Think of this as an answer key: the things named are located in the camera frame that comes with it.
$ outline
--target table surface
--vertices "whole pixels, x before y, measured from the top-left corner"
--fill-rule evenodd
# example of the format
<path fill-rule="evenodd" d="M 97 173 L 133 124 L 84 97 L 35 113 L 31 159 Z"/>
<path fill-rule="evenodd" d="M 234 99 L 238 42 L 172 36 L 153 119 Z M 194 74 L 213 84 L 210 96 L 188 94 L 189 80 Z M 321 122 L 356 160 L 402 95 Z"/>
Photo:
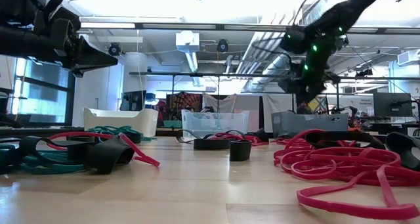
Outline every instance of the table surface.
<path fill-rule="evenodd" d="M 2 224 L 365 224 L 378 221 L 304 208 L 295 192 L 338 184 L 301 181 L 273 166 L 280 145 L 253 148 L 250 161 L 229 162 L 229 151 L 194 151 L 174 138 L 142 143 L 155 168 L 139 161 L 110 175 L 2 175 Z M 420 206 L 419 188 L 393 188 L 399 203 Z M 356 188 L 322 200 L 383 206 L 379 187 Z"/>

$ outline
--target window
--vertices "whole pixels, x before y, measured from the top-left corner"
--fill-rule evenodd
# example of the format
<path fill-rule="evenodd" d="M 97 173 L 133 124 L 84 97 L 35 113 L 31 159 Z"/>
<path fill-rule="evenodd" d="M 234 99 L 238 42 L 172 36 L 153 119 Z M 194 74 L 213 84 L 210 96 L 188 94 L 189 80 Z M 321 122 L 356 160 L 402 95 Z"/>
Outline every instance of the window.
<path fill-rule="evenodd" d="M 71 125 L 74 76 L 61 66 L 16 61 L 13 114 L 31 114 L 29 126 Z"/>

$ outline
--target white plastic bin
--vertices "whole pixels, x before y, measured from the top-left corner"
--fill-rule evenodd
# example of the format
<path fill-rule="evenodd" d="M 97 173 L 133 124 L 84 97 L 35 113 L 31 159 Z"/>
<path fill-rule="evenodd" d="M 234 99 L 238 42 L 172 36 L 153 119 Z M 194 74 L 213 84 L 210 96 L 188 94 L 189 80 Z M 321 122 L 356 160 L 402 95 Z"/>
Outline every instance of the white plastic bin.
<path fill-rule="evenodd" d="M 224 133 L 232 129 L 248 133 L 248 118 L 248 111 L 242 113 L 202 113 L 182 110 L 182 128 L 192 131 L 199 137 Z M 184 132 L 183 136 L 192 138 L 192 135 L 187 132 Z"/>
<path fill-rule="evenodd" d="M 129 125 L 131 129 L 143 133 L 146 137 L 153 137 L 156 134 L 158 124 L 157 110 L 143 109 L 140 112 L 132 111 L 109 111 L 84 108 L 85 129 L 96 126 L 121 127 Z"/>

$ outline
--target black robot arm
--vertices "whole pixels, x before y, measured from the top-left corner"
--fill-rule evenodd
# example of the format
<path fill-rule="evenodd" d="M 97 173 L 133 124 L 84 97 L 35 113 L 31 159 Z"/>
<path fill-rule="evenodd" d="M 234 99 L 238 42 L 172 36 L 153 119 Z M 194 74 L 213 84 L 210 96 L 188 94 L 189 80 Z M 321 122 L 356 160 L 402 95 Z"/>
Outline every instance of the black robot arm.
<path fill-rule="evenodd" d="M 308 26 L 293 25 L 288 28 L 280 47 L 286 51 L 303 54 L 294 72 L 294 79 L 288 81 L 287 92 L 296 93 L 298 103 L 308 103 L 325 90 L 325 82 L 338 83 L 339 78 L 328 72 L 328 58 L 345 41 L 338 41 L 356 23 L 363 11 L 376 0 L 347 0 L 331 7 Z"/>
<path fill-rule="evenodd" d="M 77 34 L 79 17 L 59 7 L 62 2 L 0 0 L 0 55 L 55 63 L 79 77 L 89 70 L 116 65 L 116 58 Z"/>

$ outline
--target clear plastic bin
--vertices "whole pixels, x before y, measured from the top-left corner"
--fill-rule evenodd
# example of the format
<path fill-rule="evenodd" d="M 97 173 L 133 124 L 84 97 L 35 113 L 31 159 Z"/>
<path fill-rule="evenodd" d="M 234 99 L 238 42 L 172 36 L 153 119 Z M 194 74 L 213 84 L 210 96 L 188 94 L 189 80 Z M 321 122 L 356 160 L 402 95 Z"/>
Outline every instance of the clear plastic bin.
<path fill-rule="evenodd" d="M 237 130 L 248 133 L 249 112 L 242 113 L 203 113 L 182 110 L 182 128 L 192 131 L 199 137 L 208 134 L 224 133 L 229 130 Z M 193 136 L 184 132 L 184 137 Z"/>

